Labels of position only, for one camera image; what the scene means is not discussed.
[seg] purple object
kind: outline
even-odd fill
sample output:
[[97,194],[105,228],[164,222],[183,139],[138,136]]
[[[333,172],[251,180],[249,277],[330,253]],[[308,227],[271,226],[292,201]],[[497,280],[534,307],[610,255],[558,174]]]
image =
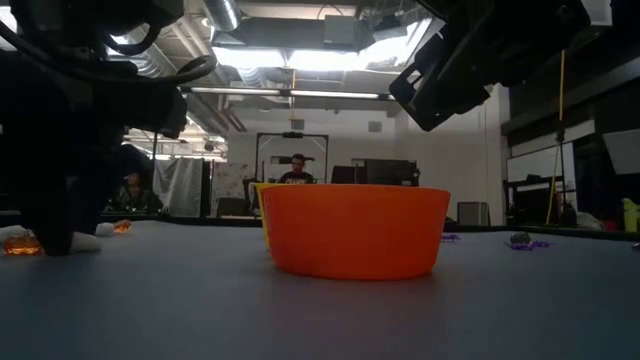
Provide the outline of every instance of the purple object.
[[455,234],[442,234],[441,242],[456,242],[460,240],[460,236]]
[[512,250],[517,250],[517,251],[533,251],[533,249],[537,247],[548,248],[551,245],[553,245],[552,243],[546,242],[546,241],[533,241],[529,244],[509,244],[505,242],[504,244],[510,247]]

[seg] gray table surface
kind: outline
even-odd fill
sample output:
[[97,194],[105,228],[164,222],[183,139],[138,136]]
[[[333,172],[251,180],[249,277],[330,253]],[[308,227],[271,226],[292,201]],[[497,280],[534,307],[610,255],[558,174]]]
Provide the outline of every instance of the gray table surface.
[[639,359],[630,243],[460,234],[431,276],[276,270],[262,230],[135,223],[99,255],[0,257],[0,359]]

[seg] orange bowl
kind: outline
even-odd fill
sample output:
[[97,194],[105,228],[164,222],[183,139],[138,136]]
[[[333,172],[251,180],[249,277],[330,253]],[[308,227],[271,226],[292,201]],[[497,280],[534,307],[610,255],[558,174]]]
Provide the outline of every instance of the orange bowl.
[[450,194],[375,185],[290,185],[263,190],[271,256],[285,271],[392,280],[431,272]]

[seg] person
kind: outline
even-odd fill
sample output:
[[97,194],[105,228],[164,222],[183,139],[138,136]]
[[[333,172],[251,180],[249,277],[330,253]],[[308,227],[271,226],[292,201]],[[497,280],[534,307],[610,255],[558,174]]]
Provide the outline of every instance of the person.
[[162,208],[162,203],[156,194],[143,186],[144,182],[139,173],[134,172],[125,177],[125,186],[120,188],[114,201],[114,208],[119,211],[149,211],[157,212]]
[[295,154],[291,157],[292,171],[282,175],[280,184],[313,184],[313,176],[304,171],[305,157]]

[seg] yellow bowl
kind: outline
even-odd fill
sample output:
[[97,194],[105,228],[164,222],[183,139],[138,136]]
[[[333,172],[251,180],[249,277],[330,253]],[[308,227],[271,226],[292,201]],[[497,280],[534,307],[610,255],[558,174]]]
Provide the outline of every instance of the yellow bowl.
[[262,219],[262,231],[264,232],[264,242],[267,245],[267,249],[271,249],[271,246],[269,246],[269,233],[267,232],[267,216],[265,214],[264,204],[262,201],[263,190],[271,187],[285,186],[285,185],[291,185],[291,184],[261,183],[261,184],[254,184],[254,185],[256,187],[256,191],[258,194],[258,205],[260,205],[260,218]]

